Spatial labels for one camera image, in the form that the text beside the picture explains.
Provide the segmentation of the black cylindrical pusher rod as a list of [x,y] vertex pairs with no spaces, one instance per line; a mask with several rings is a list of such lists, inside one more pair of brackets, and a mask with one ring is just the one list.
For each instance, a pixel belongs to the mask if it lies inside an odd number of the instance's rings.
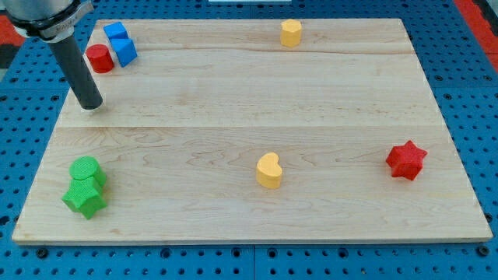
[[49,43],[49,48],[81,108],[84,110],[98,108],[103,103],[103,98],[73,35],[57,43]]

